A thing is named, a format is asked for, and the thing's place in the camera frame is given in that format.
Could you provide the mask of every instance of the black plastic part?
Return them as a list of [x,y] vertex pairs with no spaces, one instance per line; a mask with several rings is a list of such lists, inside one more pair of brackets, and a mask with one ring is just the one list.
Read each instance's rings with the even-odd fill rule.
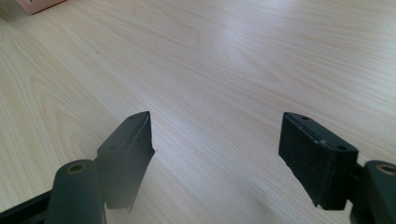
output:
[[352,223],[396,223],[396,166],[385,161],[368,161],[361,184],[352,197]]
[[314,205],[343,210],[350,191],[348,175],[358,150],[314,120],[284,113],[279,156],[304,186]]
[[50,191],[20,203],[0,214],[1,224],[42,224],[50,202]]
[[72,161],[58,170],[45,223],[106,223],[94,161]]
[[149,112],[127,118],[99,147],[95,162],[107,208],[132,209],[154,152]]

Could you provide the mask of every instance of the pink object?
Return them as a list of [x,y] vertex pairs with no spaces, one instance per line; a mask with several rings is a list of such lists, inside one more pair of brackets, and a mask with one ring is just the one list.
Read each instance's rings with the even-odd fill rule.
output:
[[55,6],[64,2],[65,0],[16,0],[18,4],[20,4],[23,9],[33,15],[39,11],[42,11],[46,8]]

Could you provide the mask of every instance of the table surface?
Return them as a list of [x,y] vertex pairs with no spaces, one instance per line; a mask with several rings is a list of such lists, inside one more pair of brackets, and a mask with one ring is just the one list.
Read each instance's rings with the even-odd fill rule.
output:
[[277,155],[282,114],[395,163],[395,73],[394,1],[1,0],[0,211],[148,110],[157,152],[109,223],[348,223]]

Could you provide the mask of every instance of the wooden table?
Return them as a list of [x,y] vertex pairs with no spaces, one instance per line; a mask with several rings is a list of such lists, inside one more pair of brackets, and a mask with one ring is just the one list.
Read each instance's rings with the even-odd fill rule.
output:
[[0,1],[0,211],[146,110],[157,153],[109,223],[348,223],[278,157],[284,111],[396,162],[393,1]]

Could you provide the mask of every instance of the round hole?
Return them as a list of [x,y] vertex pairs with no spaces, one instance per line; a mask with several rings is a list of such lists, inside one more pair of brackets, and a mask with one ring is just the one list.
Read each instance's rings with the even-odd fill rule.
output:
[[347,148],[344,147],[344,146],[337,146],[337,148],[340,149],[340,150],[347,150]]
[[86,166],[84,163],[74,164],[67,169],[67,173],[70,175],[76,175],[78,173],[81,173],[83,170],[85,170],[85,167]]
[[376,166],[378,170],[387,175],[396,175],[396,167],[386,164],[379,164]]

